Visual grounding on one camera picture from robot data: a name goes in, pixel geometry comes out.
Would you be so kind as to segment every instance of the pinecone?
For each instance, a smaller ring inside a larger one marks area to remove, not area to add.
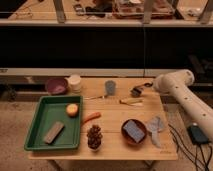
[[[101,145],[101,128],[98,125],[92,125],[92,127],[87,131],[88,146],[91,149],[97,149]]]

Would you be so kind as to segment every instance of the gray cup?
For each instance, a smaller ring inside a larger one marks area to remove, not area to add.
[[[105,90],[106,94],[112,96],[115,94],[116,83],[112,80],[108,80],[105,82]]]

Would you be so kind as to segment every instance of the dark bowl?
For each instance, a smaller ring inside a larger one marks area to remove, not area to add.
[[[51,95],[65,94],[68,89],[68,81],[65,78],[51,78],[45,83],[45,89]]]
[[[133,122],[135,122],[135,124],[137,125],[137,127],[138,127],[139,129],[141,129],[141,131],[143,131],[143,133],[145,134],[144,137],[143,137],[139,142],[136,142],[136,141],[126,132],[126,130],[124,129],[124,125],[125,125],[128,121],[130,121],[130,120],[132,120]],[[123,137],[124,137],[125,142],[126,142],[127,144],[133,145],[133,146],[140,145],[140,144],[143,142],[143,140],[146,138],[146,136],[147,136],[146,126],[145,126],[141,121],[136,120],[136,119],[129,119],[129,120],[125,121],[125,122],[123,123],[122,127],[121,127],[121,133],[122,133],[122,135],[123,135]]]

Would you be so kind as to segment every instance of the wooden table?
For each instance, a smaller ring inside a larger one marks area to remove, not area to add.
[[[87,15],[78,16],[74,11],[73,5],[81,4],[83,8],[86,6],[94,7],[92,0],[77,2],[76,0],[63,0],[62,4],[67,20],[86,20]],[[13,13],[9,20],[56,20],[56,10],[52,0],[27,0],[15,13]]]
[[[107,80],[116,82],[115,96],[106,99],[84,100],[83,117],[101,112],[98,119],[89,121],[81,128],[80,146],[77,150],[30,152],[29,159],[53,160],[176,160],[174,146],[160,96],[152,87],[145,87],[141,99],[142,106],[128,106],[119,103],[119,99],[131,97],[133,86],[152,82],[151,78],[83,78],[82,95],[84,97],[105,94],[104,83]],[[127,145],[121,135],[121,125],[127,119],[138,119],[144,123],[155,116],[160,116],[165,123],[165,130],[159,133],[162,148],[155,147],[150,136],[147,136],[140,147]],[[92,124],[102,129],[103,139],[98,152],[93,152],[87,145],[87,130]]]
[[[188,11],[189,10],[198,10],[201,13],[203,11],[203,8],[205,7],[206,3],[207,3],[207,0],[197,0],[197,1],[180,0],[178,3],[177,9],[180,12],[180,14],[183,16],[184,20],[197,21],[198,17],[189,16]]]

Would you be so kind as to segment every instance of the green tray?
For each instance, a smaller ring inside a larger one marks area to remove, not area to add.
[[[37,151],[77,148],[80,142],[82,101],[82,96],[41,97],[26,138],[25,150]],[[79,106],[76,117],[69,117],[66,114],[66,106],[70,103],[75,103]],[[43,137],[56,121],[62,122],[65,127],[55,140],[48,145],[43,142]]]

